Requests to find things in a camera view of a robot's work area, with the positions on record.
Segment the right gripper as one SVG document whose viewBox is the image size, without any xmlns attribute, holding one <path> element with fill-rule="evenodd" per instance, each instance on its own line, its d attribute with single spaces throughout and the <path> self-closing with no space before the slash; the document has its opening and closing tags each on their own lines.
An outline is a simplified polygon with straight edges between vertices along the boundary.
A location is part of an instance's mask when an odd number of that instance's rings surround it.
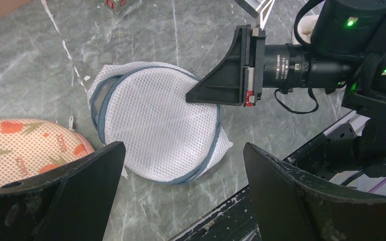
<svg viewBox="0 0 386 241">
<path fill-rule="evenodd" d="M 265 31 L 237 26 L 223 60 L 186 94 L 188 103 L 254 106 L 263 88 L 333 90 L 353 75 L 351 63 L 312 53 L 305 46 L 267 45 Z"/>
</svg>

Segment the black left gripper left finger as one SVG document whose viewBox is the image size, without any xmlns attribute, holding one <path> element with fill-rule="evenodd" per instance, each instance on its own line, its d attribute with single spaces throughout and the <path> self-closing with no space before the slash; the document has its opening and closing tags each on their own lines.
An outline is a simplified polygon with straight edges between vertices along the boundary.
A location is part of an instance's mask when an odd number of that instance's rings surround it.
<svg viewBox="0 0 386 241">
<path fill-rule="evenodd" d="M 126 148 L 83 158 L 0 187 L 0 240 L 102 240 Z"/>
</svg>

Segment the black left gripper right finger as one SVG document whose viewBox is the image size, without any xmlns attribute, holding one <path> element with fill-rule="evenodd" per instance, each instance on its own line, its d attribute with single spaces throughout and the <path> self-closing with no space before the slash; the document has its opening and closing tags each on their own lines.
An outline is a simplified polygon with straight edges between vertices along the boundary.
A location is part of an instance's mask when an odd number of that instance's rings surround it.
<svg viewBox="0 0 386 241">
<path fill-rule="evenodd" d="M 386 240 L 386 196 L 331 183 L 252 143 L 243 156 L 263 240 Z"/>
</svg>

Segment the white mesh laundry bag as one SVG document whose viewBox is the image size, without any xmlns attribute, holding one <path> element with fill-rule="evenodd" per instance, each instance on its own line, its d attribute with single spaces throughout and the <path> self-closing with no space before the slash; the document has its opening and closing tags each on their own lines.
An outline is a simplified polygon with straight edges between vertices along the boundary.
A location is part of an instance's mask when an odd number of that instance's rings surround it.
<svg viewBox="0 0 386 241">
<path fill-rule="evenodd" d="M 219 105 L 186 102 L 198 81 L 164 62 L 103 66 L 87 92 L 100 141 L 124 143 L 125 166 L 151 181 L 181 184 L 204 174 L 233 144 Z"/>
</svg>

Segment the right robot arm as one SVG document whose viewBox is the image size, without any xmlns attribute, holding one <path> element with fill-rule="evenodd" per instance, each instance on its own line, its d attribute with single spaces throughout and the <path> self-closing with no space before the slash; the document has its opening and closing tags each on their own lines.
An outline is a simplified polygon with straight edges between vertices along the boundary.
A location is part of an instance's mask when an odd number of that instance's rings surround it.
<svg viewBox="0 0 386 241">
<path fill-rule="evenodd" d="M 367 117 L 361 135 L 347 124 L 319 134 L 286 161 L 322 179 L 353 171 L 386 183 L 386 1 L 323 1 L 306 39 L 300 27 L 319 4 L 298 12 L 292 43 L 266 43 L 265 24 L 274 1 L 238 1 L 256 18 L 238 26 L 223 60 L 187 94 L 188 103 L 255 106 L 264 88 L 288 94 L 305 88 L 327 94 L 344 88 L 342 106 Z"/>
</svg>

